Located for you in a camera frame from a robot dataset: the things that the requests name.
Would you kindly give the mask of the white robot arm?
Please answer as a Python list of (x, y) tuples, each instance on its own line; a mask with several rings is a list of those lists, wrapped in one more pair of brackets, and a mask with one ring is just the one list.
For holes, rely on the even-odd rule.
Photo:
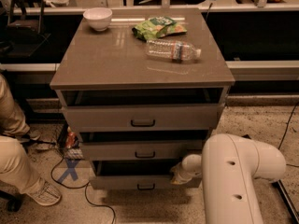
[(200, 155), (187, 155), (172, 167), (171, 182), (202, 179), (206, 224), (263, 224), (253, 181), (274, 183), (285, 171), (285, 158), (276, 147), (220, 133), (207, 139)]

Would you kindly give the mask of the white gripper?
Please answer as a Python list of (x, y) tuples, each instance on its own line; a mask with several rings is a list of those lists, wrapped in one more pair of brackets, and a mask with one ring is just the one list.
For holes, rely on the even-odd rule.
[(171, 183), (175, 185), (186, 184), (194, 178), (202, 176), (200, 166), (187, 167), (182, 162), (172, 167), (171, 173), (173, 174)]

